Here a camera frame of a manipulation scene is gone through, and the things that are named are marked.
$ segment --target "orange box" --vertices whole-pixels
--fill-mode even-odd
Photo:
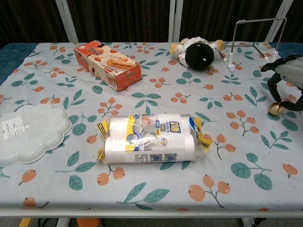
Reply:
[[[74,51],[81,66],[116,91],[142,78],[139,63],[97,40],[78,46]]]

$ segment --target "table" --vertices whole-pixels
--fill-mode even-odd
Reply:
[[[197,72],[169,54],[168,43],[107,44],[141,64],[141,81],[115,92],[78,65],[73,48],[80,44],[43,43],[0,87],[0,115],[51,103],[73,121],[64,142],[38,161],[0,168],[1,216],[302,216],[302,114],[267,113],[273,73],[259,71],[265,62],[254,49],[236,49],[234,73],[218,55]],[[300,96],[290,84],[278,86],[285,98]],[[133,113],[199,116],[211,150],[195,162],[96,163],[97,123]],[[125,175],[115,179],[117,168]],[[109,174],[106,185],[98,184],[101,173]]]

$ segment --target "floor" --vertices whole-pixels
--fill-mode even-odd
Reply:
[[[0,227],[18,227],[21,219],[0,219]],[[242,227],[236,218],[180,218],[180,219],[102,219],[102,227]],[[56,219],[49,219],[44,227],[55,227]],[[70,227],[77,227],[72,219]],[[258,227],[301,227],[303,218],[267,218]],[[39,227],[32,219],[29,227]]]

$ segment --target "black plush toy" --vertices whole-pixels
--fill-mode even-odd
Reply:
[[[201,37],[183,39],[180,44],[171,44],[170,53],[179,53],[179,60],[185,67],[204,70],[214,61],[214,52],[223,50],[223,41],[212,44]]]

